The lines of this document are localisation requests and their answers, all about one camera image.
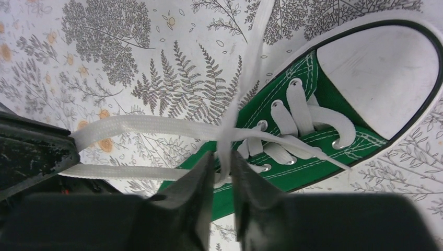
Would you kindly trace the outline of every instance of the white shoelace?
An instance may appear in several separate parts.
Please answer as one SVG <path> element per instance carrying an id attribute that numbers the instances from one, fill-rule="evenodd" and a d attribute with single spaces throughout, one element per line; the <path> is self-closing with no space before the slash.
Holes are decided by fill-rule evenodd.
<path id="1" fill-rule="evenodd" d="M 296 158 L 309 159 L 316 157 L 342 169 L 349 170 L 349 167 L 328 157 L 318 147 L 312 147 L 297 138 L 313 133 L 315 127 L 323 124 L 328 124 L 338 131 L 340 138 L 334 141 L 333 144 L 336 149 L 351 145 L 356 136 L 354 125 L 344 115 L 318 106 L 314 96 L 306 101 L 302 82 L 298 78 L 292 79 L 286 92 L 290 112 L 281 100 L 275 100 L 271 104 L 271 117 L 277 124 L 281 136 L 264 132 L 267 127 L 266 121 L 259 122 L 252 129 L 235 128 L 239 100 L 251 88 L 251 84 L 255 82 L 256 72 L 260 64 L 259 57 L 263 49 L 263 34 L 273 5 L 274 1 L 262 1 L 259 6 L 251 31 L 252 38 L 249 39 L 250 42 L 244 57 L 244 61 L 249 62 L 245 65 L 251 67 L 243 69 L 239 79 L 239 91 L 228 107 L 221 126 L 149 115 L 114 116 L 90 123 L 72 133 L 71 137 L 74 138 L 77 149 L 82 151 L 95 142 L 128 132 L 164 133 L 217 141 L 217 156 L 221 168 L 220 173 L 216 175 L 216 187 L 230 182 L 230 151 L 233 141 L 243 140 L 238 147 L 238 151 L 244 158 L 264 152 L 279 164 L 291 165 L 295 163 Z M 250 166 L 258 173 L 270 169 L 269 165 Z M 188 171 L 147 166 L 125 166 L 122 168 L 119 166 L 78 164 L 59 174 L 93 179 L 177 180 Z"/>

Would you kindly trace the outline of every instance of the blurry black object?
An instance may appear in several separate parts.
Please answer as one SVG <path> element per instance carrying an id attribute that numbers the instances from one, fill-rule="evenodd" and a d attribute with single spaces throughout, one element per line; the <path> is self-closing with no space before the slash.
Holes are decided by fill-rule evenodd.
<path id="1" fill-rule="evenodd" d="M 242 250 L 437 251 L 413 206 L 396 195 L 288 195 L 231 164 Z M 214 158 L 144 200 L 137 196 L 51 196 L 24 200 L 8 219 L 0 250 L 207 250 Z"/>
<path id="2" fill-rule="evenodd" d="M 0 111 L 0 201 L 78 164 L 70 133 Z"/>

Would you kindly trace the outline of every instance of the sneaker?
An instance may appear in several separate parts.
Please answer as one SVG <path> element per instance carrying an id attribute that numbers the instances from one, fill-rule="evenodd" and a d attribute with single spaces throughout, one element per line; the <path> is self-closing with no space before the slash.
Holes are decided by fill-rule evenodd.
<path id="1" fill-rule="evenodd" d="M 377 13 L 349 21 L 308 42 L 246 105 L 237 128 L 298 138 L 349 167 L 396 146 L 442 93 L 442 35 L 410 13 Z M 342 172 L 277 143 L 234 143 L 256 172 L 291 192 Z M 216 142 L 180 168 L 192 168 Z M 162 188 L 170 182 L 164 182 Z M 214 191 L 213 219 L 234 212 L 232 185 Z"/>

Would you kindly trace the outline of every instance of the green fabric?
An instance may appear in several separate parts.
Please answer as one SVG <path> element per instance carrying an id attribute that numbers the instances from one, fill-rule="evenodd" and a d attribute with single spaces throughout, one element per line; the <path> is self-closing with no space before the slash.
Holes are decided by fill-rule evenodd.
<path id="1" fill-rule="evenodd" d="M 276 99 L 280 99 L 288 108 L 286 89 L 290 80 L 295 77 L 303 81 L 303 88 L 307 99 L 315 93 L 321 106 L 343 113 L 357 125 L 356 140 L 351 146 L 342 150 L 332 148 L 332 142 L 339 137 L 338 133 L 332 128 L 305 135 L 300 138 L 302 141 L 311 146 L 320 147 L 330 157 L 343 164 L 351 164 L 373 153 L 386 143 L 382 137 L 370 131 L 369 128 L 364 128 L 367 127 L 366 124 L 319 68 L 315 52 L 311 52 L 294 63 L 283 74 L 280 74 L 278 78 L 265 86 L 240 111 L 237 127 L 253 128 L 260 120 L 264 119 L 268 122 L 268 129 L 266 131 L 273 135 L 279 135 L 280 131 L 271 118 L 271 103 Z M 241 142 L 236 142 L 233 148 L 237 149 L 240 144 Z M 206 151 L 215 150 L 216 142 L 207 142 L 197 153 L 180 165 L 179 168 L 191 169 Z M 270 164 L 272 169 L 261 173 L 261 175 L 283 191 L 296 190 L 339 170 L 335 165 L 316 158 L 298 159 L 297 163 L 290 166 L 280 165 L 264 153 L 250 157 L 248 162 L 255 165 Z M 165 181 L 160 190 L 165 189 L 169 184 L 171 182 Z M 225 184 L 214 190 L 213 220 L 234 212 L 231 187 L 231 184 Z"/>

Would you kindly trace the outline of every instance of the white rubber toe cap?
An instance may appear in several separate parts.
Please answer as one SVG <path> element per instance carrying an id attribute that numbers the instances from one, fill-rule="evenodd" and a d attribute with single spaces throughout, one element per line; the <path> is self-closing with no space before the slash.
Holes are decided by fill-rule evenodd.
<path id="1" fill-rule="evenodd" d="M 419 31 L 381 26 L 335 40 L 317 50 L 326 76 L 366 123 L 394 137 L 436 84 L 439 61 Z"/>

